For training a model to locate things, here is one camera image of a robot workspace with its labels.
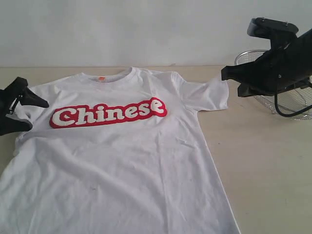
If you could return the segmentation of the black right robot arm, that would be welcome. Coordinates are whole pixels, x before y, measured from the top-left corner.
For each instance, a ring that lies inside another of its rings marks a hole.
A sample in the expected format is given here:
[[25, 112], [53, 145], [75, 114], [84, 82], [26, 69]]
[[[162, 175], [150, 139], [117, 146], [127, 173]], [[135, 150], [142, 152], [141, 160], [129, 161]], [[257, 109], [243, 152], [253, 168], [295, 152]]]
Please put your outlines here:
[[221, 79], [239, 82], [239, 97], [273, 96], [309, 87], [312, 75], [312, 31], [295, 38], [286, 47], [270, 49], [253, 62], [226, 66]]

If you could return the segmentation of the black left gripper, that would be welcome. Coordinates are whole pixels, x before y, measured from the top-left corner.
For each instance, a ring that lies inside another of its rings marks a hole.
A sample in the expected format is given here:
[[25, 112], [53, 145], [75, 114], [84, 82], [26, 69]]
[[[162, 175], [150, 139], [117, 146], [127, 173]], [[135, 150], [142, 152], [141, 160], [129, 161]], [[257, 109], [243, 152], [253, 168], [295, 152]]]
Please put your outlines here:
[[49, 107], [46, 100], [37, 96], [28, 88], [28, 81], [22, 77], [16, 77], [4, 90], [0, 90], [0, 135], [17, 132], [27, 132], [33, 127], [32, 123], [16, 116], [6, 116], [9, 108], [16, 101], [21, 105]]

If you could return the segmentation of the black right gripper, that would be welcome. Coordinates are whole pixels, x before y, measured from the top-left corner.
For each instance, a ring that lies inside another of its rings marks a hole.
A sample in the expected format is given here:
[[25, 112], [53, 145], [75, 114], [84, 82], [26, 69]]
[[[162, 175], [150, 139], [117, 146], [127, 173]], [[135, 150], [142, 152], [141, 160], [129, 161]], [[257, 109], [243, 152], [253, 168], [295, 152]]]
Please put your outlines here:
[[274, 95], [295, 87], [300, 81], [298, 41], [284, 48], [270, 49], [253, 62], [225, 66], [221, 70], [221, 80], [229, 79], [242, 82], [237, 88], [241, 98]]

